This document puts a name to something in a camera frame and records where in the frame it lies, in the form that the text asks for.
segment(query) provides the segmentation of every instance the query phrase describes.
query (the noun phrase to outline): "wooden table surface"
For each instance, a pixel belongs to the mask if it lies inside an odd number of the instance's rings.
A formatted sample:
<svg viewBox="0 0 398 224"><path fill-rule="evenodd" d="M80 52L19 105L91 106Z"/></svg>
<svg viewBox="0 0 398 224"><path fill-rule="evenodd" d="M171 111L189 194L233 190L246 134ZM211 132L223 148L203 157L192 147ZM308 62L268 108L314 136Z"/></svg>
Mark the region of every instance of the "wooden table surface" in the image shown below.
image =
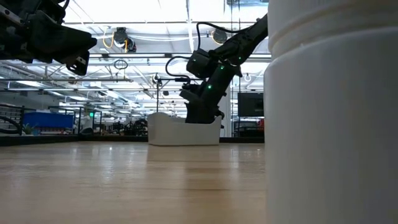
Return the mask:
<svg viewBox="0 0 398 224"><path fill-rule="evenodd" d="M0 223L264 223L263 144L0 147Z"/></svg>

